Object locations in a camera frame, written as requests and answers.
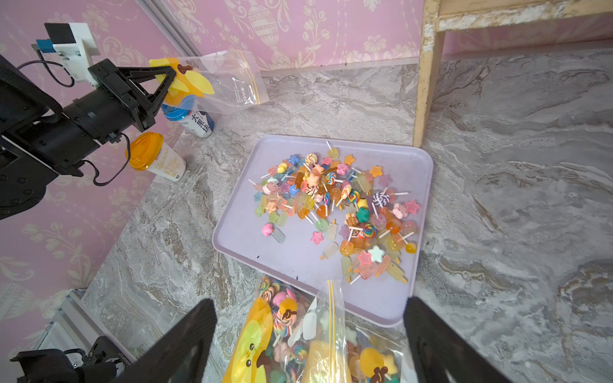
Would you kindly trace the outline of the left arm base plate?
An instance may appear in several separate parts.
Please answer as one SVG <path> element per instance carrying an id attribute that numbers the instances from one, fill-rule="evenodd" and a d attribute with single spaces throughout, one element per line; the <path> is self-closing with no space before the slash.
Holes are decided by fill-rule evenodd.
<path id="1" fill-rule="evenodd" d="M 110 382 L 132 365 L 106 336 L 97 338 L 88 352 L 80 348 L 22 351 L 10 361 L 22 369 L 18 382 Z"/>

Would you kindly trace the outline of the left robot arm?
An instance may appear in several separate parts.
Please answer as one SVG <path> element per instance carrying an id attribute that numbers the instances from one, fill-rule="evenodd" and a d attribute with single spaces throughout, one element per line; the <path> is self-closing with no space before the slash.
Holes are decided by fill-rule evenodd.
<path id="1" fill-rule="evenodd" d="M 150 129 L 177 72 L 169 65 L 89 67 L 98 86 L 61 106 L 21 71 L 1 60 L 1 217 L 39 204 L 59 176 L 83 175 L 88 157 L 127 128 Z"/>

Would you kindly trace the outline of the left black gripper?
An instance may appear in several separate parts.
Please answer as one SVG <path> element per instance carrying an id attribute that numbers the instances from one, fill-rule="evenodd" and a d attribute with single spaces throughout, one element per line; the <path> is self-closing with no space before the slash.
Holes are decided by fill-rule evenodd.
<path id="1" fill-rule="evenodd" d="M 141 131 L 155 124 L 155 116 L 172 85 L 177 73 L 169 65 L 157 67 L 117 67 L 105 59 L 89 67 L 89 72 L 99 86 L 111 94 Z M 153 92 L 143 86 L 153 82 Z"/>

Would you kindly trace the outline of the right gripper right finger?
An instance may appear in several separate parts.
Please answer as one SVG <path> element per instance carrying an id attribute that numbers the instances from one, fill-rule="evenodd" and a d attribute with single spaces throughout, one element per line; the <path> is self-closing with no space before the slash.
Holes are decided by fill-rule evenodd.
<path id="1" fill-rule="evenodd" d="M 418 381 L 509 381 L 420 298 L 407 299 L 403 322 Z"/>

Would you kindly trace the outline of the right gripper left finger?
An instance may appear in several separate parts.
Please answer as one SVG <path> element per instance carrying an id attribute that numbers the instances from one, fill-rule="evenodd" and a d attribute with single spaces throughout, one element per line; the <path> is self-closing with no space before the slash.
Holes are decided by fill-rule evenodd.
<path id="1" fill-rule="evenodd" d="M 216 324 L 214 301 L 206 298 L 114 381 L 201 382 Z"/>

